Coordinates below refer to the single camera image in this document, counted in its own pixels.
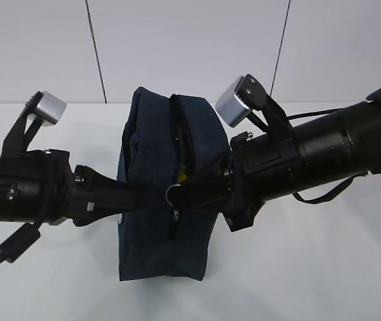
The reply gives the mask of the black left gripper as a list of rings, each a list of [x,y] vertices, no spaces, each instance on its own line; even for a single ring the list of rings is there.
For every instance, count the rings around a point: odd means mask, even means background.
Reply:
[[[39,223],[60,225],[70,219],[84,227],[100,219],[145,208],[150,191],[101,175],[78,165],[75,174],[69,152],[45,150],[41,153],[45,171]]]

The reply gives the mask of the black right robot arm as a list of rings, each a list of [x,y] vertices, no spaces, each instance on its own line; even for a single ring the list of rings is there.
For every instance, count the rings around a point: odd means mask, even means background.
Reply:
[[[215,106],[236,126],[249,118],[263,134],[232,138],[231,153],[169,187],[166,200],[177,210],[211,208],[224,215],[231,231],[253,225],[262,206],[273,199],[337,182],[311,204],[337,197],[357,177],[381,174],[381,88],[363,102],[313,112],[309,122],[291,125],[279,104],[252,76],[237,78]]]

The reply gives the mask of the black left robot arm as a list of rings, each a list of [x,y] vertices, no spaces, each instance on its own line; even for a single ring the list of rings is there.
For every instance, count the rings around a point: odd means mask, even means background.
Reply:
[[[64,150],[34,150],[0,156],[0,221],[32,223],[47,201],[44,223],[68,219],[84,227],[111,215],[145,208],[149,191],[110,179],[78,165],[72,169]]]

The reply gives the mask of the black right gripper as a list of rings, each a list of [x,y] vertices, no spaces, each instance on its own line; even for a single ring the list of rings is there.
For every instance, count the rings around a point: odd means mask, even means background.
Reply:
[[[233,171],[230,160],[215,160],[181,184],[171,185],[168,204],[177,211],[223,210],[234,232],[252,227],[267,201],[303,190],[303,158],[292,132],[279,138],[243,132],[231,139],[231,148]]]

